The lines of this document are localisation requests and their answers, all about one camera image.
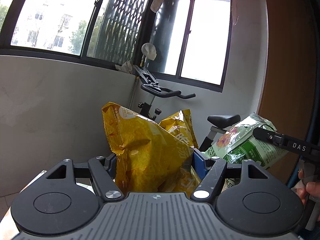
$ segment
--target gray wall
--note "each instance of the gray wall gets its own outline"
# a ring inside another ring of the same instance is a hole
[[[0,196],[62,159],[108,155],[101,108],[127,106],[133,82],[93,66],[0,56]]]
[[[159,80],[161,86],[181,90],[183,95],[195,93],[193,99],[155,98],[155,108],[162,110],[158,121],[179,111],[191,109],[194,132],[200,145],[211,124],[209,115],[240,114],[245,118],[257,110],[266,73],[268,20],[266,0],[238,0],[238,23],[232,28],[226,80],[222,93],[184,84]],[[139,111],[140,101],[150,103],[152,96],[137,89],[132,109]]]

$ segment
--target chip bag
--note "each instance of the chip bag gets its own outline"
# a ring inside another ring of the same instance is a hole
[[[167,191],[166,183],[181,178],[182,169],[190,170],[193,148],[154,121],[111,102],[102,113],[110,148],[117,155],[115,183],[123,193]]]
[[[167,117],[159,123],[159,126],[175,136],[175,138],[188,144],[190,147],[198,148],[192,128],[190,109],[180,110],[179,112]],[[184,191],[187,196],[190,196],[200,182],[201,180],[192,166],[190,170],[186,170],[181,167],[176,178],[167,180],[161,190],[166,192]]]
[[[191,147],[199,148],[192,128],[190,109],[181,110],[163,119],[159,125],[180,141]]]
[[[218,156],[228,163],[242,163],[244,159],[252,159],[263,168],[268,169],[288,151],[253,137],[252,131],[256,127],[277,131],[269,120],[257,114],[251,114],[221,136],[204,154],[208,158]],[[226,179],[223,190],[239,182],[240,179]]]

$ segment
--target yellow snack bag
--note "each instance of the yellow snack bag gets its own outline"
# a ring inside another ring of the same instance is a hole
[[[192,128],[190,109],[180,110],[163,119],[159,125],[175,138],[198,149],[197,140]]]
[[[175,138],[188,144],[191,147],[198,148],[195,134],[192,128],[190,109],[180,110],[179,112],[163,119],[159,125],[171,133]],[[162,191],[186,192],[190,196],[201,180],[193,167],[190,170],[180,168],[175,178],[168,180],[161,188]]]
[[[154,121],[111,102],[102,113],[117,155],[115,182],[123,193],[157,192],[168,179],[177,178],[181,167],[190,170],[193,148]]]

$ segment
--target metal screw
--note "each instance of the metal screw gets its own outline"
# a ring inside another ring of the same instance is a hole
[[[106,193],[107,198],[119,198],[121,197],[121,192],[116,190],[110,190]]]
[[[193,193],[196,198],[206,198],[209,197],[209,192],[205,190],[197,190]]]

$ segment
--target bike seat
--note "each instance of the bike seat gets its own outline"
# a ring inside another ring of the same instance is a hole
[[[236,115],[210,115],[207,119],[214,126],[219,129],[225,129],[228,126],[234,125],[240,122],[241,118],[239,114]]]

